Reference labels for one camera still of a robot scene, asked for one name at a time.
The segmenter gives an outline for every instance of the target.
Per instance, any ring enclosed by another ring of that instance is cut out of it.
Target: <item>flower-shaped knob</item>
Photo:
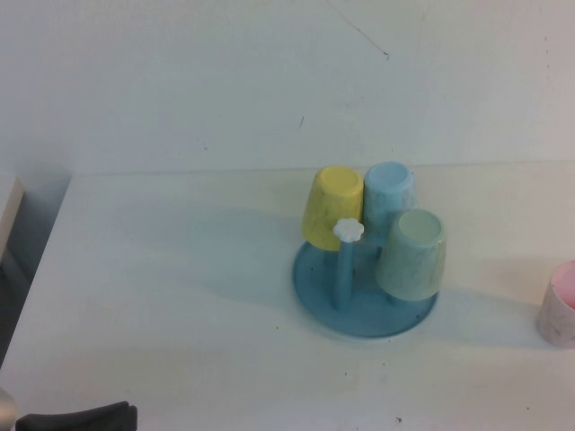
[[[333,227],[333,233],[335,233],[342,242],[359,241],[363,230],[363,224],[356,218],[341,218]]]

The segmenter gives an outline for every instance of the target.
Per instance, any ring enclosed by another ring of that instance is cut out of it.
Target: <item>light green cup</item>
[[[389,295],[422,301],[439,291],[446,261],[443,223],[424,209],[395,218],[376,265],[376,281]]]

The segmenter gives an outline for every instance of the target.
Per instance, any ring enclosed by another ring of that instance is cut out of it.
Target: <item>plastic cup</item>
[[[551,344],[575,348],[575,261],[563,263],[552,273],[537,329]]]
[[[304,213],[303,233],[314,247],[340,249],[333,227],[341,218],[361,220],[363,180],[347,166],[327,166],[317,172]]]
[[[389,295],[422,301],[439,291],[447,236],[436,215],[411,209],[399,215],[376,265],[376,281]]]
[[[364,239],[382,247],[394,219],[417,206],[415,182],[407,166],[386,162],[373,166],[364,179]]]

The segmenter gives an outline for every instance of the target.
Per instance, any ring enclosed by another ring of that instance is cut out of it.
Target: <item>yellow cup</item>
[[[341,218],[361,220],[363,179],[347,166],[327,166],[317,172],[304,213],[304,237],[327,251],[340,249],[333,227]]]

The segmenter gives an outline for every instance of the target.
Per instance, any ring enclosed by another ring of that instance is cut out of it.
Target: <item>round base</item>
[[[349,309],[332,306],[337,251],[323,251],[306,242],[294,263],[294,285],[302,304],[333,330],[357,337],[390,337],[417,326],[429,314],[438,294],[408,302],[382,290],[375,280],[377,248],[356,245],[353,291]]]

